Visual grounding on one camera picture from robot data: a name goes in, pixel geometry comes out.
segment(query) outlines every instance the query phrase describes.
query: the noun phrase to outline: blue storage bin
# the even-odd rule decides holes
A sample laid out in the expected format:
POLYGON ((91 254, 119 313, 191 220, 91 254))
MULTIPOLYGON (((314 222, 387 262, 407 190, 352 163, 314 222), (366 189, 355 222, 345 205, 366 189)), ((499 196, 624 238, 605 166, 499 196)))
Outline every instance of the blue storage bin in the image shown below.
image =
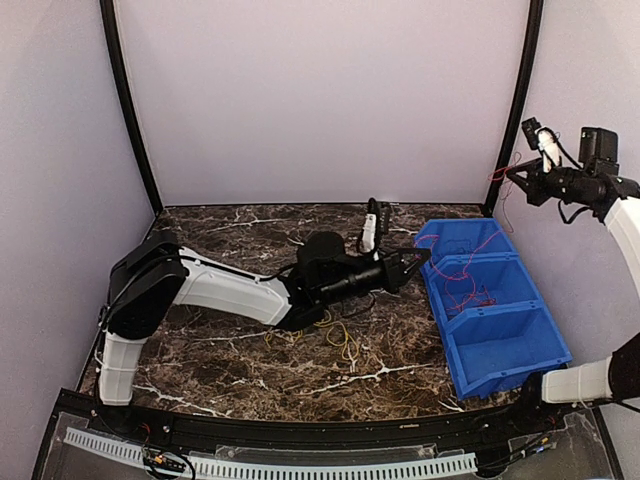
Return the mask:
POLYGON ((433 264, 421 272, 458 398, 511 390, 533 372, 572 360, 520 256, 494 219, 432 220, 416 235, 416 244, 433 245, 433 264))
MULTIPOLYGON (((437 265, 449 255, 470 255, 499 231, 502 231, 502 227, 494 218, 430 220, 416 235, 415 242, 420 247, 433 246, 431 259, 437 265), (438 238, 426 235, 437 235, 438 238)), ((499 233, 477 253, 517 252, 509 237, 505 233, 499 233)))
POLYGON ((559 368, 571 354, 541 301, 472 309, 447 334, 458 398, 511 390, 529 374, 559 368))
POLYGON ((448 330, 449 320, 470 308, 486 306, 489 302, 506 305, 541 300, 533 280, 517 255, 476 254, 471 263, 469 259, 469 255, 446 257, 438 264, 438 271, 427 272, 429 290, 437 293, 431 302, 433 313, 445 330, 448 330), (441 274, 460 280, 448 280, 441 274), (475 299, 469 300, 473 293, 476 294, 475 299))

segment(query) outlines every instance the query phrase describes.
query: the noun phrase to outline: black metal frame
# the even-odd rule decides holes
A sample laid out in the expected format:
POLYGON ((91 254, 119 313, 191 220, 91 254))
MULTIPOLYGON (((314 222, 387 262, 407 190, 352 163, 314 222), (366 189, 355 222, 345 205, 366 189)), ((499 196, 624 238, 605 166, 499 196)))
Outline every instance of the black metal frame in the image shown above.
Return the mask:
MULTIPOLYGON (((516 143, 516 137, 518 136, 518 130, 520 128, 520 119, 522 118, 524 104, 527 99, 527 92, 529 91, 529 83, 531 81, 536 48, 538 46, 543 6, 544 0, 531 0, 529 4, 527 31, 524 36, 518 79, 516 80, 516 88, 513 92, 513 101, 511 103, 511 110, 509 111, 509 119, 507 120, 507 127, 502 139, 502 145, 500 146, 500 153, 498 154, 498 161, 496 162, 495 170, 509 165, 511 152, 513 152, 513 147, 516 143)), ((496 203, 498 203, 501 186, 502 180, 491 182, 491 186, 487 192, 487 198, 482 206, 482 213, 486 217, 493 216, 496 203)))
MULTIPOLYGON (((480 464, 487 464, 508 454, 509 440, 523 434, 521 429, 508 422, 500 422, 500 428, 482 427, 486 422, 494 424, 504 412, 504 407, 434 417, 355 423, 232 420, 174 413, 135 405, 126 410, 136 421, 147 423, 152 432, 157 432, 152 435, 153 444, 184 453, 190 450, 215 453, 219 446, 339 451, 436 445, 439 452, 459 449, 473 451, 478 456, 480 464)), ((61 390, 40 445, 32 480, 40 480, 52 436, 62 412, 86 418, 89 428, 114 433, 112 425, 105 425, 103 417, 105 411, 98 407, 94 397, 61 390)), ((624 477, 620 463, 599 408, 594 408, 593 414, 605 444, 611 471, 616 479, 622 480, 624 477)), ((561 420, 556 428, 562 429, 565 426, 564 421, 561 420)), ((532 424, 527 429, 527 433, 534 434, 546 431, 547 428, 548 425, 543 419, 538 425, 532 424)))
POLYGON ((138 117, 133 106, 133 97, 127 80, 127 71, 122 57, 122 46, 120 45, 120 36, 118 35, 118 21, 116 19, 115 7, 113 0, 100 0, 100 9, 102 10, 102 24, 104 26, 104 35, 107 40, 107 48, 109 50, 109 59, 111 60, 111 68, 113 70, 113 78, 118 90, 120 98, 120 107, 122 115, 129 133, 131 147, 138 163, 140 176, 147 191, 149 202, 154 213, 160 214, 163 210, 162 200, 158 191, 158 186, 153 178, 153 171, 149 163, 147 151, 144 148, 138 117))

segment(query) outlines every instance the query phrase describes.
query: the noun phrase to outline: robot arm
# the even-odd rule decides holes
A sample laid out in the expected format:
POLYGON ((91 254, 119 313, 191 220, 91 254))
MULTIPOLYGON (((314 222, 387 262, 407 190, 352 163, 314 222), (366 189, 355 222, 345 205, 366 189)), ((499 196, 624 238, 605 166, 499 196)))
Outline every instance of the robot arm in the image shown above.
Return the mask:
POLYGON ((272 276, 210 260, 180 246, 171 232, 151 235, 111 271, 109 303, 100 322, 105 332, 98 384, 102 402, 129 404, 142 347, 172 304, 212 308, 297 331, 322 320, 331 304, 376 289, 396 293, 431 252, 380 248, 386 225, 381 211, 371 199, 358 242, 364 253, 349 255, 340 235, 318 232, 298 248, 295 264, 272 276))
MULTIPOLYGON (((541 151, 543 158, 511 167, 507 177, 526 193, 527 203, 540 206, 552 197, 557 198, 566 224, 572 223, 578 214, 591 210, 622 250, 640 295, 640 186, 618 176, 617 135, 601 128, 583 128, 579 157, 583 166, 569 168, 562 167, 561 160, 548 161, 554 158, 554 152, 562 151, 578 165, 551 130, 541 128, 535 118, 523 122, 522 127, 530 147, 541 151), (540 132, 552 138, 541 138, 540 132), (561 204, 574 202, 584 207, 567 219, 561 204)), ((604 360, 544 374, 535 390, 548 404, 639 397, 639 352, 640 334, 604 360)))

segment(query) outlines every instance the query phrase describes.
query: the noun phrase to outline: dark marble surface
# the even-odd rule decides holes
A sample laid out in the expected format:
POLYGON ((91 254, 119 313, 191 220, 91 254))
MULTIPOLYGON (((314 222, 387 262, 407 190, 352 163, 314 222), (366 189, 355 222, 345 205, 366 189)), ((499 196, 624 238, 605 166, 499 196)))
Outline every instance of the dark marble surface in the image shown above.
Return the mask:
MULTIPOLYGON (((350 248, 363 205, 254 205, 167 209, 156 229, 213 260, 268 274, 295 260, 310 233, 334 230, 350 248)), ((384 244, 411 246, 431 218, 479 217, 475 206, 394 205, 384 244)), ((142 352, 134 382, 138 405, 250 420, 362 421, 480 409, 513 401, 514 392, 458 401, 422 278, 398 295, 376 292, 375 306, 344 320, 359 346, 345 352, 340 328, 276 333, 254 320, 174 306, 142 352)), ((352 312, 369 298, 347 302, 352 312)), ((340 320, 340 308, 332 309, 340 320)), ((92 365, 81 390, 91 392, 92 365)))

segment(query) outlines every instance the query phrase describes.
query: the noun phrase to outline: lavender wall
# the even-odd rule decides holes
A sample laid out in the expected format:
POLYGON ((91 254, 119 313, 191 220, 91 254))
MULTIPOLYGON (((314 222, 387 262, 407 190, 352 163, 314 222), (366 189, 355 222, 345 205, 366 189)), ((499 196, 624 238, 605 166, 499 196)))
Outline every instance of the lavender wall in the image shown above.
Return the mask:
POLYGON ((484 201, 528 1, 116 3, 166 204, 484 201))
MULTIPOLYGON (((582 126, 619 134, 621 175, 640 180, 640 4, 612 0, 546 2, 523 118, 559 131, 577 156, 582 126)), ((533 158, 522 136, 516 150, 533 158)), ((640 301, 622 254, 588 215, 563 225, 555 202, 525 204, 515 192, 507 215, 513 240, 575 357, 609 355, 640 331, 640 301)), ((498 209, 497 215, 504 223, 498 209)), ((604 409, 626 478, 640 478, 640 415, 604 409)))
POLYGON ((0 478, 30 478, 108 272, 152 212, 97 1, 0 2, 0 478))

